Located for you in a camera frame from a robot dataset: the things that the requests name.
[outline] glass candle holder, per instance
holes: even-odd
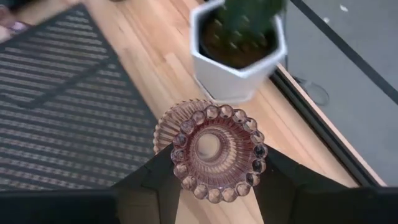
[[[171,139],[174,174],[197,199],[233,202],[238,196],[246,196],[266,169],[264,135],[243,110],[211,103],[201,107],[204,108],[180,112],[189,118],[174,122],[179,124],[178,131],[173,128],[175,135]]]

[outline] green cactus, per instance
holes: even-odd
[[[230,50],[267,45],[264,34],[272,30],[272,17],[286,4],[287,0],[226,0],[216,11],[212,42]]]

